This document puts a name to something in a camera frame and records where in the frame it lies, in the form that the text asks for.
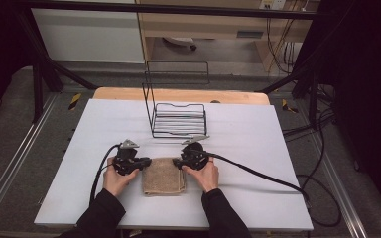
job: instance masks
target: power outlet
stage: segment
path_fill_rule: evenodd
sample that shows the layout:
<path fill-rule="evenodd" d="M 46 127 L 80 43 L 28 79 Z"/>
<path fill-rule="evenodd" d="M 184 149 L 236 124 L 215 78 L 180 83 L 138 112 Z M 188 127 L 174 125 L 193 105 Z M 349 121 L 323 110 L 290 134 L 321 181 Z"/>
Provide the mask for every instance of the power outlet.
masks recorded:
<path fill-rule="evenodd" d="M 272 5 L 274 4 L 274 0 L 262 0 L 261 5 L 259 5 L 259 9 L 272 9 Z"/>
<path fill-rule="evenodd" d="M 273 10 L 283 10 L 286 0 L 274 0 L 274 3 L 271 5 Z"/>

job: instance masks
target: white tabletop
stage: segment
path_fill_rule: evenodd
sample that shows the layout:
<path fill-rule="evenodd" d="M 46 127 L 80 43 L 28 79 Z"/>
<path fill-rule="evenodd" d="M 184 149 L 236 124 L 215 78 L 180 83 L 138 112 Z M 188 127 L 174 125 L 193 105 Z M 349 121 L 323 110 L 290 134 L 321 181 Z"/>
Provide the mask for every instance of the white tabletop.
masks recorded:
<path fill-rule="evenodd" d="M 273 106 L 204 105 L 210 136 L 201 142 L 206 151 L 298 185 Z M 141 146 L 137 157 L 178 157 L 184 147 L 180 145 L 182 140 L 152 137 L 144 101 L 90 99 L 35 223 L 75 224 L 88 206 L 101 160 L 111 146 L 125 139 Z M 313 229 L 298 192 L 221 160 L 215 163 L 220 172 L 219 187 L 250 230 Z M 202 192 L 191 177 L 186 179 L 186 191 L 180 195 L 146 196 L 139 174 L 119 197 L 127 211 L 119 225 L 206 229 L 208 222 L 200 202 Z M 102 182 L 100 178 L 97 191 L 101 190 Z"/>

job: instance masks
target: beige cloth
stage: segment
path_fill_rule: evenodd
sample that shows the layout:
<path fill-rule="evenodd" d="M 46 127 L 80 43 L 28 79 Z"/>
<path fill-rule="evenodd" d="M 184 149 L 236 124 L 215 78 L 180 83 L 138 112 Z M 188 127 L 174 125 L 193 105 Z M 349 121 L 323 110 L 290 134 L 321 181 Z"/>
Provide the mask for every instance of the beige cloth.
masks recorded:
<path fill-rule="evenodd" d="M 185 190 L 185 176 L 172 161 L 156 158 L 143 171 L 142 184 L 146 195 L 178 194 Z"/>

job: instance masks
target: wire rack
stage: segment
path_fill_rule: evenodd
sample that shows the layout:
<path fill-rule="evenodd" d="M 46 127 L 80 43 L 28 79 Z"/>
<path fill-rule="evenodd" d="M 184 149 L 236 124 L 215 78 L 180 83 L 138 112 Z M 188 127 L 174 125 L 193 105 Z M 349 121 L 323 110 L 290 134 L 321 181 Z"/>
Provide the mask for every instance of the wire rack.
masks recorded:
<path fill-rule="evenodd" d="M 156 103 L 153 88 L 181 87 L 186 84 L 209 84 L 207 62 L 149 61 L 142 83 L 151 133 L 154 138 L 188 139 L 206 135 L 206 112 L 203 104 Z"/>

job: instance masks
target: person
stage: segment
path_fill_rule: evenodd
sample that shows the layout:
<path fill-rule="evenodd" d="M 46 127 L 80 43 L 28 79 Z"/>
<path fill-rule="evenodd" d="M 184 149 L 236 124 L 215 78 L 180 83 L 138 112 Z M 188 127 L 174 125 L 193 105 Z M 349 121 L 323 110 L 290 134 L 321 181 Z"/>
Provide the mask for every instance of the person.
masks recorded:
<path fill-rule="evenodd" d="M 117 196 L 138 174 L 139 170 L 121 176 L 110 166 L 112 161 L 113 158 L 107 160 L 102 191 L 78 219 L 76 226 L 61 234 L 60 238 L 115 237 L 116 227 L 126 213 Z M 218 188 L 219 172 L 218 167 L 214 164 L 214 158 L 209 158 L 206 166 L 200 171 L 187 166 L 182 166 L 182 170 L 193 176 L 203 190 L 202 208 L 209 223 L 208 234 L 210 238 L 251 237 L 245 223 L 231 207 L 224 193 Z M 134 237 L 161 236 L 138 235 Z"/>

